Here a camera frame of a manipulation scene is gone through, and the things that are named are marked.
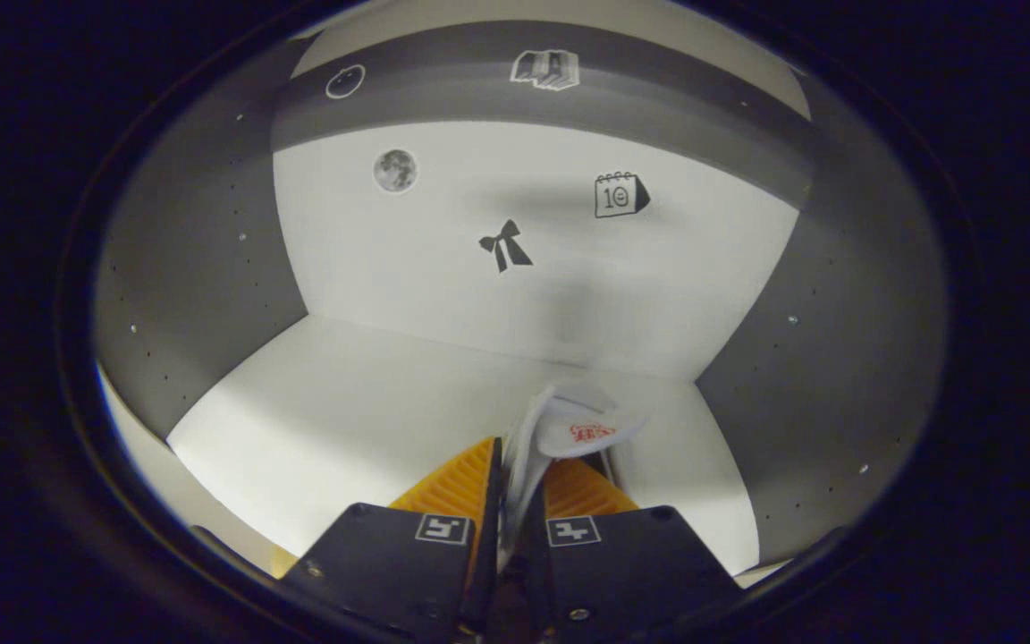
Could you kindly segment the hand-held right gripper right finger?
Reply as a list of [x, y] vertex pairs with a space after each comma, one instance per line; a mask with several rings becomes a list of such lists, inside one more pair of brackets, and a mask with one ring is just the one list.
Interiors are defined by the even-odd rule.
[[673, 643], [739, 602], [678, 510], [642, 508], [579, 457], [548, 466], [526, 527], [536, 643]]

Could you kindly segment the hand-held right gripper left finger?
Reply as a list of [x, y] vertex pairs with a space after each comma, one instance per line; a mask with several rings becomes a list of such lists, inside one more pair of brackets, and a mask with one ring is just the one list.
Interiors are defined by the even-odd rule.
[[477, 636], [497, 582], [501, 494], [502, 441], [491, 436], [386, 506], [349, 505], [279, 582], [369, 639]]

